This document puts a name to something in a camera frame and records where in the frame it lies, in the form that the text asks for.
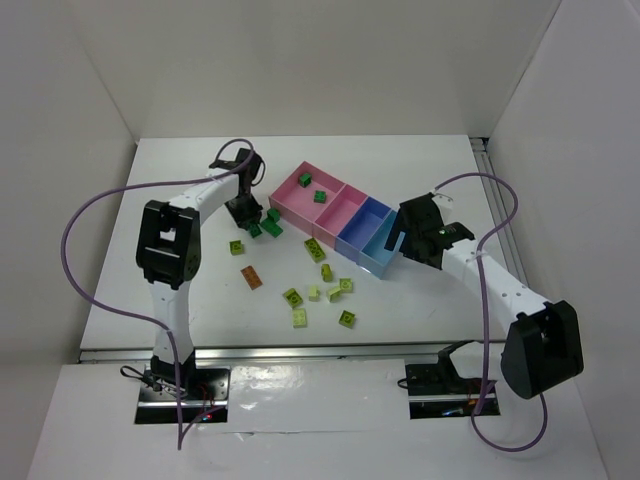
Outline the orange lego plate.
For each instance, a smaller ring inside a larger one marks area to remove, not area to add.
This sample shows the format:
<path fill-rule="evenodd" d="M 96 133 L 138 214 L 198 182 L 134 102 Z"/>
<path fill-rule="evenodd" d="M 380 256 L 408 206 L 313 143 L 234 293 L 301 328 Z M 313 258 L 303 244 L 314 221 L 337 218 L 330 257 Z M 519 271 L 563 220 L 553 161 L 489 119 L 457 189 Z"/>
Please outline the orange lego plate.
<path fill-rule="evenodd" d="M 263 285 L 261 278 L 253 266 L 249 265 L 241 269 L 240 272 L 251 290 L 255 290 Z"/>

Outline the dark green lego square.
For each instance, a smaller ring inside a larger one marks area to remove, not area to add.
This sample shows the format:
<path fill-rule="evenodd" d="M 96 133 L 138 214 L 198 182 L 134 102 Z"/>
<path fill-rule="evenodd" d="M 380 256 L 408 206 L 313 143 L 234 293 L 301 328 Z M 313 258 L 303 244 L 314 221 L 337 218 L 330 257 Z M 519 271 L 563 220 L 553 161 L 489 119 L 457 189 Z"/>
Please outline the dark green lego square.
<path fill-rule="evenodd" d="M 306 188 L 307 186 L 309 186 L 311 184 L 311 180 L 312 180 L 311 174 L 310 173 L 304 173 L 304 174 L 299 176 L 298 184 L 301 187 Z"/>

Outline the dark green lego brick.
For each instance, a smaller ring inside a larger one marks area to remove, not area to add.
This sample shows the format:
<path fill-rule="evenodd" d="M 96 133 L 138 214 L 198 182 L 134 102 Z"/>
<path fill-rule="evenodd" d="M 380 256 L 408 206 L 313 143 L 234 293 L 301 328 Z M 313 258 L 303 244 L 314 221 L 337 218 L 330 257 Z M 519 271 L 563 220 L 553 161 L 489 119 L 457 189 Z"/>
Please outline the dark green lego brick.
<path fill-rule="evenodd" d="M 324 204 L 326 202 L 326 192 L 322 190 L 316 190 L 313 196 L 313 201 L 315 203 Z"/>

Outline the lime lego small brick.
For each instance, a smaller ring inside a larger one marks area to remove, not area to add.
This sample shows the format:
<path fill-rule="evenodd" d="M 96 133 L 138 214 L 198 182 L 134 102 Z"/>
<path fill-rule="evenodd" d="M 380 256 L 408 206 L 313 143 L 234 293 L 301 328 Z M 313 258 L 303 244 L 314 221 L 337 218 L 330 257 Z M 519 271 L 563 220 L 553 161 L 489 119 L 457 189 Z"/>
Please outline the lime lego small brick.
<path fill-rule="evenodd" d="M 329 264 L 324 263 L 321 265 L 321 277 L 324 282 L 332 282 L 333 281 L 333 272 Z"/>

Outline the lime lego long brick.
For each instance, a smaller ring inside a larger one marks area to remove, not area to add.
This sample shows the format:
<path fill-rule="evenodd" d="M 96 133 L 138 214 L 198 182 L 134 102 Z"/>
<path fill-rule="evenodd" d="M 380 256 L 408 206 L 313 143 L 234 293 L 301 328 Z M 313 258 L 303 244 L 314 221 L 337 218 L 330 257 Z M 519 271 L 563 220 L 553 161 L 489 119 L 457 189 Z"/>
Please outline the lime lego long brick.
<path fill-rule="evenodd" d="M 315 238 L 306 240 L 304 246 L 315 263 L 321 262 L 326 258 L 324 250 Z"/>

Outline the lime lego stud brick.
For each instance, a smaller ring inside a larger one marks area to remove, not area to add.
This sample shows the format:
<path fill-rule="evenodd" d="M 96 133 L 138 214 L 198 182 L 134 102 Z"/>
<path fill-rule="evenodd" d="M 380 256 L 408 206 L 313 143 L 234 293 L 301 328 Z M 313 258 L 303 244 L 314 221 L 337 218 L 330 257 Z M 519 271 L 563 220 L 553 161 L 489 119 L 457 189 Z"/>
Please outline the lime lego stud brick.
<path fill-rule="evenodd" d="M 285 291 L 283 293 L 283 297 L 292 309 L 299 307 L 303 303 L 302 296 L 297 292 L 295 288 L 290 288 L 289 290 Z"/>

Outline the pale lime slope brick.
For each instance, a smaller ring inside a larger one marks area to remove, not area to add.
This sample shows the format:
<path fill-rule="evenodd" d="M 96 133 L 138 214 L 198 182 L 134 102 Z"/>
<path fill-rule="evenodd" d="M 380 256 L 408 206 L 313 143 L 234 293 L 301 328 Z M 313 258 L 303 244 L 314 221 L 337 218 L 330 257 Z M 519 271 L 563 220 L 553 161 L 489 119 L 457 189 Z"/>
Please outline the pale lime slope brick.
<path fill-rule="evenodd" d="M 311 285 L 308 291 L 308 299 L 312 302 L 320 300 L 321 291 L 317 285 Z"/>

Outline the pale lime square brick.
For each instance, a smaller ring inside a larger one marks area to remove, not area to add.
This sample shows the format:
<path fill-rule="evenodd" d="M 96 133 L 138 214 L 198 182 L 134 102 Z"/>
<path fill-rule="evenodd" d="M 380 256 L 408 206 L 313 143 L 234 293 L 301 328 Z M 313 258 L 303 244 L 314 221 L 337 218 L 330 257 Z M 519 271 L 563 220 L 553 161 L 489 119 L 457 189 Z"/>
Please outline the pale lime square brick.
<path fill-rule="evenodd" d="M 305 309 L 296 308 L 292 310 L 292 326 L 294 328 L 306 328 L 308 326 Z"/>

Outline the green lego curved brick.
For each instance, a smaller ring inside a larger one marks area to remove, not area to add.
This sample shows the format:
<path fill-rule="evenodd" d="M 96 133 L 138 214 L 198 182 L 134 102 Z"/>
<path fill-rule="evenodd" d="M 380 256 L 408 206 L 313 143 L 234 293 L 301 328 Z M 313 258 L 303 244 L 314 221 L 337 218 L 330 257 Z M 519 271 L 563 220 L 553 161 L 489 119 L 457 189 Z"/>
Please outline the green lego curved brick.
<path fill-rule="evenodd" d="M 268 233 L 273 238 L 279 237 L 283 229 L 279 225 L 280 212 L 276 208 L 269 208 L 266 217 L 257 223 L 249 226 L 248 232 L 252 238 L 260 236 L 263 232 Z"/>

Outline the light blue bin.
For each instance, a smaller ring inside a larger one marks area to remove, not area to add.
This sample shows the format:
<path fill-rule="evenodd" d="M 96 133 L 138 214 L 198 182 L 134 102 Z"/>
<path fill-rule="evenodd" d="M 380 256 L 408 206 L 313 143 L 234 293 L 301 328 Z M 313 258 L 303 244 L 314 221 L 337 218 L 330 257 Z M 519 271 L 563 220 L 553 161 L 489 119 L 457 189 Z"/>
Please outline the light blue bin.
<path fill-rule="evenodd" d="M 385 244 L 392 230 L 396 212 L 392 211 L 377 228 L 364 248 L 359 252 L 357 264 L 377 278 L 382 279 L 394 256 L 398 252 L 399 245 L 404 239 L 404 234 L 398 238 L 399 243 L 394 250 L 387 250 Z"/>

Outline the large pink bin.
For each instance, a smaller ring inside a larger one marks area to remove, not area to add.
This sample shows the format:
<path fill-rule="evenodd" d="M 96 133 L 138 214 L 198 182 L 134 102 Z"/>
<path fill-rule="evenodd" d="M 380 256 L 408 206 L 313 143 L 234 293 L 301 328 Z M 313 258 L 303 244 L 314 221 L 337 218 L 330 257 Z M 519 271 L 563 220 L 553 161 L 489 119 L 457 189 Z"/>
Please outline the large pink bin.
<path fill-rule="evenodd" d="M 311 184 L 306 188 L 298 184 L 298 178 L 304 173 L 312 176 Z M 302 162 L 270 195 L 269 202 L 281 214 L 281 217 L 312 236 L 313 223 L 330 200 L 345 183 L 308 162 Z M 316 190 L 326 192 L 324 204 L 315 203 Z"/>

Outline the small pink bin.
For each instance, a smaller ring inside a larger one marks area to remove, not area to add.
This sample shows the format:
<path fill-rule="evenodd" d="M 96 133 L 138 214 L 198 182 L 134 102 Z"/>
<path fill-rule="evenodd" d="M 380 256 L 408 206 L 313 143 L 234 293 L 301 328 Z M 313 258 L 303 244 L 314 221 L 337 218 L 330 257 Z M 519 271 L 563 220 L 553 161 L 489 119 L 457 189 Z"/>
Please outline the small pink bin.
<path fill-rule="evenodd" d="M 338 234 L 354 217 L 368 196 L 345 184 L 330 200 L 313 223 L 312 236 L 326 244 L 330 249 L 335 248 Z"/>

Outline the aluminium side rail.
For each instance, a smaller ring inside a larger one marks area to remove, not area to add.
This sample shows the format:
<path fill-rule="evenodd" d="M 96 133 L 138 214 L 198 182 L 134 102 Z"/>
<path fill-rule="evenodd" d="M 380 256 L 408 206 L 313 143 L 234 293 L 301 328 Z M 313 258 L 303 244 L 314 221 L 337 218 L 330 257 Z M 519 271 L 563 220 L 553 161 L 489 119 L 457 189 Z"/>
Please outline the aluminium side rail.
<path fill-rule="evenodd" d="M 488 139 L 483 137 L 470 137 L 469 141 L 478 170 L 482 173 L 496 175 L 491 157 L 488 153 Z M 509 197 L 506 197 L 507 193 L 504 192 L 503 187 L 495 181 L 486 178 L 482 178 L 481 181 L 493 221 L 498 225 L 507 218 L 507 208 L 510 206 Z M 511 227 L 504 227 L 495 234 L 495 237 L 500 244 L 507 270 L 519 280 L 524 280 L 524 270 L 522 269 L 522 263 L 519 258 Z"/>

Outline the aluminium front rail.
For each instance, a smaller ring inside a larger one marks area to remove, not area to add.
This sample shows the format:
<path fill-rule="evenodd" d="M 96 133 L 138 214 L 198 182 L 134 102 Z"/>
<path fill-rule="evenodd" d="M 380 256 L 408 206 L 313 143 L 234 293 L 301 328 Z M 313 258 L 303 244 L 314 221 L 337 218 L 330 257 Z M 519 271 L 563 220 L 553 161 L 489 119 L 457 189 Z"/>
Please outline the aluminium front rail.
<path fill-rule="evenodd" d="M 195 352 L 195 360 L 199 364 L 204 364 L 240 361 L 431 357 L 451 345 L 454 345 L 454 342 L 200 348 Z M 150 349 L 94 349 L 82 350 L 78 362 L 103 364 L 145 362 L 150 359 Z"/>

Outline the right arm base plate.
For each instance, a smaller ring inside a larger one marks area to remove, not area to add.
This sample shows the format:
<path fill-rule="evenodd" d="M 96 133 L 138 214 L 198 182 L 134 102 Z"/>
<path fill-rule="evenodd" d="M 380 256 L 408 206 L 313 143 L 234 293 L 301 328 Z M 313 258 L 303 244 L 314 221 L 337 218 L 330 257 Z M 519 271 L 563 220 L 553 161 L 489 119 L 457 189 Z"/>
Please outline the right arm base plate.
<path fill-rule="evenodd" d="M 434 360 L 407 364 L 405 376 L 396 384 L 408 394 L 412 420 L 470 417 L 479 399 L 481 379 L 463 378 L 451 355 L 471 341 L 460 341 L 441 349 Z"/>

